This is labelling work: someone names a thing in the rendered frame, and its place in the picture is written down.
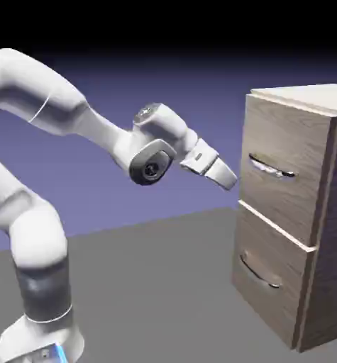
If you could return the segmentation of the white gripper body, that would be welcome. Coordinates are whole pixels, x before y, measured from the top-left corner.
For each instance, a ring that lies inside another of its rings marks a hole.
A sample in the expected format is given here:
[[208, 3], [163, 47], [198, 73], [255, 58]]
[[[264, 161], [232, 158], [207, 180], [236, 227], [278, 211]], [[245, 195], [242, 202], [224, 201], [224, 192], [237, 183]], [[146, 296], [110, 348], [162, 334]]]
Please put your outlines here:
[[215, 159], [204, 176], [226, 191], [231, 190], [238, 180], [236, 174], [220, 157]]

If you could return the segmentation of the tall wood cabinet door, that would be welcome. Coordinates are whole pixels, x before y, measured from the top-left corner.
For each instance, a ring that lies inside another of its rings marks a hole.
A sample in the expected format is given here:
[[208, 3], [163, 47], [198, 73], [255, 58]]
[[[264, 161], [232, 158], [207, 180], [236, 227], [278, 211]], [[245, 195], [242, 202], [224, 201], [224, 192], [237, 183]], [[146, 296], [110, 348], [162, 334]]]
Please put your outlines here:
[[[313, 246], [336, 139], [337, 112], [300, 108], [248, 95], [240, 198], [302, 244]], [[254, 167], [249, 154], [296, 174], [277, 178]]]

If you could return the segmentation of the short wood cabinet door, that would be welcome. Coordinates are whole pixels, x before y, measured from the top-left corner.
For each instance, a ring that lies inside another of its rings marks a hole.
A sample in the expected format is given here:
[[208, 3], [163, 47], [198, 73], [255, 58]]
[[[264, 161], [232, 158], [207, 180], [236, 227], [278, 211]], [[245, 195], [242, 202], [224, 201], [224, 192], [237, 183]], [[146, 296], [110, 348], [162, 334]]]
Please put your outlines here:
[[316, 248], [302, 244], [246, 202], [238, 203], [233, 285], [292, 350]]

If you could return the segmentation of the light wood cabinet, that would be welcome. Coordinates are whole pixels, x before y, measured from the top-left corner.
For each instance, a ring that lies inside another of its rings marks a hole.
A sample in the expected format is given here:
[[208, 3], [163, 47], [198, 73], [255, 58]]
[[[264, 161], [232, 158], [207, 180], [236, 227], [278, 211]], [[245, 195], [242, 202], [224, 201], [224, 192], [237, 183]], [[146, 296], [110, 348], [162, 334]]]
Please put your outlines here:
[[[337, 84], [253, 89], [248, 95], [300, 108], [337, 112]], [[314, 231], [316, 252], [309, 273], [299, 339], [293, 350], [305, 352], [337, 339], [337, 131]]]

